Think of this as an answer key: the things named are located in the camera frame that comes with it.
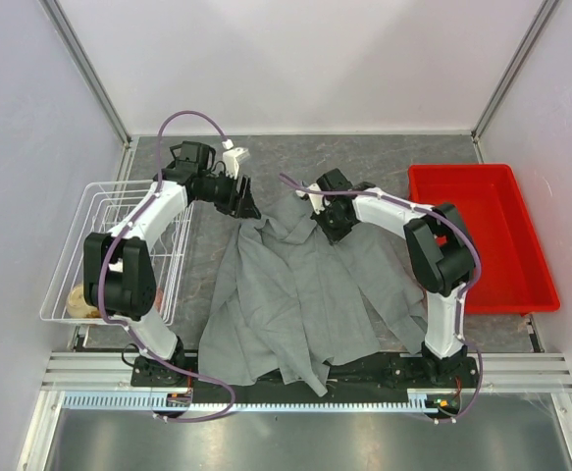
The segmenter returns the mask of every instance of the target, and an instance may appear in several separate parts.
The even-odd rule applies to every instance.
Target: white cable carrier
[[[410,392],[407,402],[355,402],[355,403],[257,403],[236,404],[235,412],[392,412],[392,413],[436,413],[435,408],[425,404],[427,396]],[[192,404],[190,411],[215,412],[223,410],[224,403]],[[80,410],[144,410],[180,411],[186,410],[183,403],[169,401],[168,392],[66,392],[64,408]]]

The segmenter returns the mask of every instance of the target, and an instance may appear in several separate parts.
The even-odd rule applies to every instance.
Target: gray cloth
[[[248,386],[281,371],[327,392],[327,363],[342,365],[379,351],[362,294],[403,342],[420,350],[423,292],[407,276],[379,230],[358,224],[336,245],[294,193],[240,223],[225,251],[207,327],[200,373]]]

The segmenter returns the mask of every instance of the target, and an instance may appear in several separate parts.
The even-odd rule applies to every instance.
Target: metal frame
[[[484,155],[482,154],[482,148],[480,147],[479,139],[473,138],[473,148],[475,149],[475,156],[478,158],[478,163],[484,164]]]
[[[519,75],[521,67],[523,64],[525,64],[525,61],[530,55],[530,52],[532,52],[537,39],[541,35],[541,32],[545,29],[547,22],[552,17],[553,12],[556,10],[556,7],[559,3],[560,0],[544,0],[541,4],[541,7],[539,7],[539,11],[532,19],[532,23],[523,36],[523,39],[521,39],[521,43],[517,47],[517,50],[514,52],[512,60],[503,73],[503,77],[497,84],[497,87],[494,90],[489,103],[484,109],[484,112],[482,112],[482,116],[480,116],[480,119],[471,132],[474,142],[479,142],[479,139],[484,134],[484,131],[491,123],[491,119],[493,118],[494,113],[496,112],[497,108],[499,108],[499,105],[510,89],[510,86],[512,83],[514,83],[514,80]],[[478,150],[478,158],[480,157],[481,152]]]
[[[128,360],[135,357],[136,353],[126,354]],[[484,379],[480,393],[551,394],[557,420],[572,460],[572,378],[564,356],[561,353],[485,353],[483,358]],[[139,402],[130,400],[144,395],[156,397],[161,393],[186,393],[186,388],[156,390],[133,388],[130,386],[130,375],[131,368],[122,362],[118,352],[53,353],[43,377],[41,394],[30,423],[18,470],[44,469],[66,396],[70,398],[68,405],[77,403],[78,408],[87,407],[86,402],[78,400],[80,396],[87,395],[98,397],[97,402],[95,400],[90,402],[92,409],[101,408],[101,400],[115,399],[118,402],[116,408],[142,410],[143,407],[140,409]],[[416,400],[424,392],[448,391],[410,390]],[[356,405],[358,406],[331,411],[360,412],[368,411],[370,408],[367,408],[368,404]],[[222,406],[224,404],[207,404],[202,409],[217,410]],[[275,408],[252,404],[240,410],[242,409],[274,411]],[[306,405],[302,405],[300,409],[290,407],[283,410],[301,410],[308,413],[324,411],[322,408],[315,409]],[[371,411],[391,413],[400,410],[392,410],[392,407],[374,407]]]
[[[122,122],[118,111],[113,106],[111,98],[109,98],[109,95],[107,94],[105,87],[102,85],[100,78],[91,65],[91,62],[87,58],[82,45],[78,41],[77,34],[72,28],[72,25],[70,24],[68,17],[63,11],[63,8],[61,8],[59,1],[39,0],[39,2],[48,14],[50,21],[57,29],[61,39],[63,39],[66,48],[74,59],[74,62],[76,63],[78,70],[82,74],[85,82],[89,86],[91,93],[96,98],[98,104],[102,107],[105,116],[113,128],[113,131],[125,145],[128,145],[130,143],[130,134]]]

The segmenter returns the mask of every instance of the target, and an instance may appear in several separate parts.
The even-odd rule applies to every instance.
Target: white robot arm
[[[351,196],[298,191],[312,204],[314,219],[330,243],[338,243],[360,222],[370,223],[403,237],[408,246],[416,280],[427,291],[428,330],[423,342],[424,374],[446,376],[467,362],[463,340],[466,284],[475,260],[469,248],[447,226],[425,213],[437,213],[470,240],[457,209],[449,204],[433,207],[390,196],[370,183],[352,185],[338,169],[311,184],[314,191],[355,191]],[[357,191],[374,195],[357,195]]]
[[[260,213],[250,192],[250,178],[239,175],[239,163],[248,156],[246,149],[227,150],[221,172],[215,170],[216,151],[206,144],[185,141],[171,147],[171,152],[173,161],[163,169],[161,185],[153,183],[141,202],[109,233],[91,233],[85,239],[83,284],[87,304],[98,306],[103,259],[112,240],[129,226],[107,272],[106,311],[111,318],[123,321],[147,346],[144,355],[156,355],[182,367],[181,339],[168,329],[155,307],[157,285],[149,255],[154,243],[195,200],[211,202],[218,211],[235,218],[259,218]],[[153,195],[155,199],[148,203]]]

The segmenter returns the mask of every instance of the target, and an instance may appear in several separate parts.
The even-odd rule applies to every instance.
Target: gray mat
[[[214,137],[187,137],[218,146]],[[167,148],[182,137],[164,138]],[[476,163],[468,135],[261,135],[237,136],[235,145],[251,151],[252,189],[261,207],[288,193],[278,180],[279,172],[295,179],[315,180],[328,170],[339,167],[352,182],[370,181],[385,191],[407,197],[407,169],[412,164]],[[155,137],[141,137],[135,152],[131,180],[150,179],[156,173]],[[187,255],[180,302],[172,329],[181,336],[186,348],[197,348],[207,324],[216,274],[225,247],[236,224],[206,203],[196,205],[190,248]],[[408,267],[405,242],[387,235],[401,262]],[[368,307],[369,317],[382,349],[401,350],[398,339],[382,319]],[[516,315],[468,316],[468,339],[489,352],[532,351],[526,321]],[[123,347],[126,333],[115,327],[91,328],[87,347]]]

